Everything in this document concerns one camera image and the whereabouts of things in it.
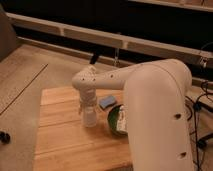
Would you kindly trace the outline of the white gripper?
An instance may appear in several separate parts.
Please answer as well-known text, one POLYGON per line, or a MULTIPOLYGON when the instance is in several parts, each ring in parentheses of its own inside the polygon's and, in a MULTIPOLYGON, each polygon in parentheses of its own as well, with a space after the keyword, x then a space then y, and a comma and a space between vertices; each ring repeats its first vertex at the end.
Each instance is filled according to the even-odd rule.
POLYGON ((79 99, 80 107, 78 110, 78 114, 81 115, 84 108, 89 106, 95 106, 97 104, 97 98, 89 98, 89 99, 79 99))

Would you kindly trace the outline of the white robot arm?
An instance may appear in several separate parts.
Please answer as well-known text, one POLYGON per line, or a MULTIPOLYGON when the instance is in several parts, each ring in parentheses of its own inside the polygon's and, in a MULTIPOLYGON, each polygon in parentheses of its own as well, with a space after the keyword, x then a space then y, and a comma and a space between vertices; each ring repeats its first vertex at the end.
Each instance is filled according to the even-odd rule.
POLYGON ((185 95, 192 84, 188 67, 158 60, 98 73, 92 65, 72 78, 80 104, 95 101, 89 90, 121 89, 134 171, 194 171, 185 95))

